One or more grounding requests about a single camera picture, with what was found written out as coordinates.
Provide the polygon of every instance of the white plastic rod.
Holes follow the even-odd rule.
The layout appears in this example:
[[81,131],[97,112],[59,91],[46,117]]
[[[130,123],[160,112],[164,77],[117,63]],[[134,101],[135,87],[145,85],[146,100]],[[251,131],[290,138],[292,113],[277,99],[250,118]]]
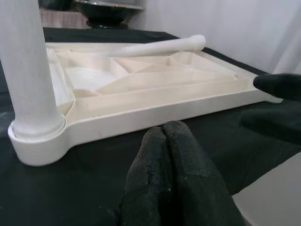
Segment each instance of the white plastic rod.
[[37,0],[1,0],[0,59],[16,114],[15,136],[41,140],[61,130]]
[[111,51],[98,52],[96,54],[108,57],[141,57],[155,56],[170,52],[201,51],[206,45],[203,35],[194,35],[186,39],[158,41],[142,45],[134,45]]

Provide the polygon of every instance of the white backdrop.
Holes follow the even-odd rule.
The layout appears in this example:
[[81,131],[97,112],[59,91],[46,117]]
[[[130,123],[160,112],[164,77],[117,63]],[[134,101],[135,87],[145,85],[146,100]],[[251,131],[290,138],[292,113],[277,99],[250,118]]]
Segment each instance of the white backdrop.
[[148,0],[130,25],[178,37],[200,33],[207,47],[250,66],[301,73],[300,21],[301,0]]

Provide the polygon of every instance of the gloved hand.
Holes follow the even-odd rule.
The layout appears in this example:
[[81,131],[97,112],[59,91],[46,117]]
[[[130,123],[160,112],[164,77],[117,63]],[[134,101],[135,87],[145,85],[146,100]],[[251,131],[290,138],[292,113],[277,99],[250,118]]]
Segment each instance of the gloved hand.
[[150,129],[127,175],[123,226],[244,226],[225,183],[189,128]]
[[296,101],[295,107],[279,109],[275,106],[242,112],[242,126],[269,137],[301,145],[301,76],[264,75],[256,77],[253,84],[273,96]]

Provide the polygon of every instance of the black bowl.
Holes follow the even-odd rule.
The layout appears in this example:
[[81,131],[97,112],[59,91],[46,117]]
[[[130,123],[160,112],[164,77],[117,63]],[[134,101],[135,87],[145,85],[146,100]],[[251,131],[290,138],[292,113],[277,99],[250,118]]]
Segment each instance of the black bowl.
[[76,2],[76,7],[90,22],[119,25],[131,13],[131,9],[120,7],[98,6]]

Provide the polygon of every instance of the white plastic tray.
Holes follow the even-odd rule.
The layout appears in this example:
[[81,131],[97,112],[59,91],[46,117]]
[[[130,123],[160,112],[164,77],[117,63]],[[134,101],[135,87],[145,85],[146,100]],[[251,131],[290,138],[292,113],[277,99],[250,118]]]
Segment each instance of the white plastic tray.
[[92,54],[129,45],[47,44],[55,100],[66,124],[40,142],[18,140],[10,127],[23,162],[45,165],[78,144],[256,102],[281,102],[253,87],[255,74],[204,52],[127,58]]

